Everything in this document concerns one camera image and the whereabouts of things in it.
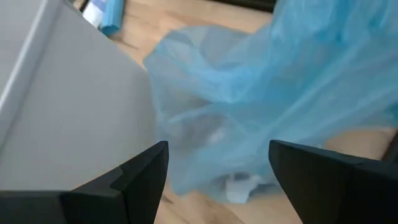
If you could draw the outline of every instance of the white surface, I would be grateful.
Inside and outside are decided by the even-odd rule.
[[[98,9],[92,2],[89,2],[83,12],[83,17],[95,28],[101,24],[104,12]]]
[[[0,91],[15,66],[19,51],[42,2],[42,0],[1,1],[0,21],[6,25],[1,27],[0,35]]]
[[[145,71],[72,8],[54,19],[0,149],[1,190],[73,189],[154,143]]]

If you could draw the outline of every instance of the blue plastic bag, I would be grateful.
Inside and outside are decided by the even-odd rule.
[[[203,26],[164,37],[144,64],[174,191],[222,200],[234,174],[276,183],[271,139],[317,146],[395,126],[397,12],[395,0],[286,0],[253,35]]]

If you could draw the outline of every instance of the black strip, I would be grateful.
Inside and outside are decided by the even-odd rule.
[[[83,13],[83,11],[86,9],[87,4],[89,3],[89,1],[90,1],[90,0],[85,0],[85,1],[83,2],[83,4],[80,6],[79,11],[80,11],[81,13]]]
[[[213,0],[266,12],[274,12],[277,0]]]

